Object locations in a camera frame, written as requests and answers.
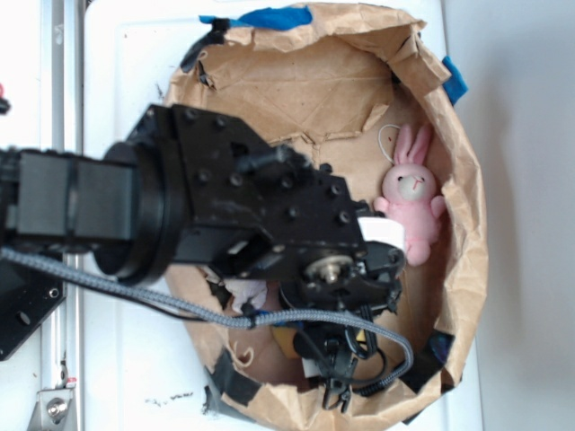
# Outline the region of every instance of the bunny ear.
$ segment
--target bunny ear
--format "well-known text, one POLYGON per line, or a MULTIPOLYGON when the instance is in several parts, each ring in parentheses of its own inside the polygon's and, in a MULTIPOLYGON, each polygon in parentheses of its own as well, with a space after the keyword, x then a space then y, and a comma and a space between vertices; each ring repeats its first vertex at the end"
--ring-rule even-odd
POLYGON ((413 143, 413 147, 407 155, 409 163, 423 164, 425 156, 428 153, 432 134, 433 129, 430 124, 426 124, 420 128, 420 131, 417 133, 417 137, 415 138, 415 142, 413 143))
POLYGON ((413 142, 413 130, 409 124, 404 124, 399 130, 397 141, 395 141, 394 163, 409 163, 408 153, 410 152, 411 142, 413 142))

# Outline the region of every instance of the white surface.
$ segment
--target white surface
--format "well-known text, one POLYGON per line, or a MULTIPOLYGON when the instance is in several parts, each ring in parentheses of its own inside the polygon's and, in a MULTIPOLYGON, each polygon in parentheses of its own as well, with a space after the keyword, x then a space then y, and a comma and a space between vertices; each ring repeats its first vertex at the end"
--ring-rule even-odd
MULTIPOLYGON (((85 27, 85 150, 102 155, 132 129, 149 103, 162 101, 171 74, 190 44, 209 27, 199 14, 234 16, 287 1, 202 2, 98 0, 85 27)), ((424 18, 426 44, 445 55, 439 1, 390 1, 424 18)), ((156 288, 167 292, 162 282, 156 288)), ((261 429, 201 414, 205 380, 183 325, 140 307, 86 295, 84 313, 85 426, 106 429, 261 429), (193 395, 176 398, 177 395, 193 395)), ((409 427, 480 430, 474 356, 465 382, 409 427)), ((396 430, 406 429, 404 425, 396 430)))
MULTIPOLYGON (((2 7, 0 83, 12 104, 0 116, 0 147, 40 142, 40 0, 2 7)), ((30 421, 40 390, 40 332, 0 362, 0 429, 21 431, 30 421)))
POLYGON ((485 429, 573 429, 575 3, 445 3, 449 52, 471 89, 457 110, 487 194, 485 429))

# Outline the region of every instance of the metal bracket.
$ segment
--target metal bracket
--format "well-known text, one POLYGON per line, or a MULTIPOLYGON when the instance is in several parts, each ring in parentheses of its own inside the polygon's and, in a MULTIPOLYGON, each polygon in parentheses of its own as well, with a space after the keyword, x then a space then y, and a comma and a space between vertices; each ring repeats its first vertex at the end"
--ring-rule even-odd
POLYGON ((74 389, 38 392, 28 431, 76 431, 74 389))
POLYGON ((0 361, 10 358, 65 298, 62 282, 0 261, 0 361))

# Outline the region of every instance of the crumpled paper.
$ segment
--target crumpled paper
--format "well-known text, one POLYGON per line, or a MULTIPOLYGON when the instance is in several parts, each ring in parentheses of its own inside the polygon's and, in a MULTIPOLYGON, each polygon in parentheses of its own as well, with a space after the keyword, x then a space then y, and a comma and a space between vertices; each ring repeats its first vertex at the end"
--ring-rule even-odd
MULTIPOLYGON (((487 294, 482 174, 441 86, 449 72, 418 34, 425 22, 368 4, 309 9, 312 24, 290 31, 229 30, 226 43, 206 47, 191 72, 174 73, 166 103, 241 117, 268 142, 289 142, 316 166, 330 163, 346 178, 351 196, 369 203, 381 193, 391 167, 378 135, 389 154, 394 149, 394 130, 381 127, 430 123, 435 135, 426 165, 447 201, 441 238, 425 265, 402 274, 397 315, 384 313, 377 323, 407 337, 416 356, 434 331, 452 335, 447 361, 417 393, 396 381, 369 398, 353 396, 342 414, 322 409, 323 390, 306 386, 301 366, 282 356, 270 331, 254 336, 210 325, 188 327, 210 372, 225 349, 238 372, 261 383, 247 405, 222 395, 258 423, 286 430, 381 430, 417 414, 461 381, 487 294)), ((175 295, 222 311, 195 268, 173 267, 168 283, 175 295)), ((273 300, 268 294, 267 302, 273 300)), ((391 366, 403 360, 393 343, 379 343, 391 366)), ((376 366, 362 365, 358 377, 376 366)))

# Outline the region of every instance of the blue tape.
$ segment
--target blue tape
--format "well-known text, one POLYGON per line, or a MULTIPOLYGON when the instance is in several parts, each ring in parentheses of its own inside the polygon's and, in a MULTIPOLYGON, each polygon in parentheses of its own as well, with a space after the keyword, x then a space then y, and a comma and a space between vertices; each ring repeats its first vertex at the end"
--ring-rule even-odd
POLYGON ((457 101, 467 93, 469 88, 467 87, 461 72, 459 72, 459 69, 453 64, 451 57, 445 57, 442 63, 451 73, 451 78, 443 84, 443 88, 445 89, 451 104, 455 105, 457 101))
MULTIPOLYGON (((211 24, 215 16, 201 15, 200 22, 211 24)), ((300 25, 307 25, 314 20, 309 8, 282 7, 273 9, 267 7, 257 11, 248 12, 237 20, 230 20, 231 27, 258 27, 262 29, 286 31, 295 29, 300 25)))

